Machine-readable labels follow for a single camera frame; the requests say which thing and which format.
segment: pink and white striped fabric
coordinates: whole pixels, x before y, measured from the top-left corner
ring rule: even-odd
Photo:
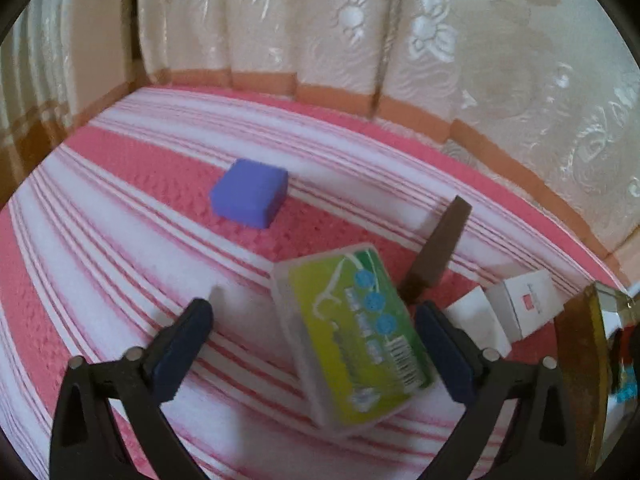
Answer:
[[[238,157],[290,172],[267,230],[215,216],[208,192]],[[313,425],[269,294],[274,262],[373,242],[393,279],[456,195],[473,206],[439,288],[446,306],[477,283],[547,268],[563,299],[593,280],[620,285],[541,212],[472,169],[378,126],[270,98],[139,90],[81,128],[0,213],[0,425],[47,478],[51,418],[68,359],[144,346],[190,299],[211,298],[216,330],[163,407],[211,478],[415,479],[462,408],[441,384],[348,440]],[[551,325],[513,357],[555,352]],[[122,407],[138,468],[153,473]],[[512,406],[484,450],[487,471]]]

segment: white cardboard box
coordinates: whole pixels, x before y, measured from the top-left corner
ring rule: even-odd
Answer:
[[[494,348],[502,357],[510,354],[509,340],[481,287],[447,307],[444,314],[453,326],[464,330],[479,349]]]
[[[512,343],[533,334],[564,309],[548,270],[504,280],[487,289],[486,296]]]

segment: blue sponge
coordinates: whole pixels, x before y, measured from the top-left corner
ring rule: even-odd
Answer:
[[[276,168],[239,158],[211,190],[217,215],[249,227],[269,227],[287,196],[289,174]]]

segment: white floral curtain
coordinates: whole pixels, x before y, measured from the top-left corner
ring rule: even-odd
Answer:
[[[640,278],[623,250],[640,219],[640,71],[596,0],[140,5],[156,81],[374,116],[509,187]]]
[[[31,0],[0,45],[0,206],[71,131],[130,91],[131,0]]]

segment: brown block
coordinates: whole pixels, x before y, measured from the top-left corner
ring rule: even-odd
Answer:
[[[459,196],[455,197],[398,287],[405,304],[414,304],[425,288],[438,284],[470,214],[471,206]]]
[[[609,358],[594,286],[564,304],[556,317],[558,363],[574,415],[578,478],[595,470],[609,393]]]

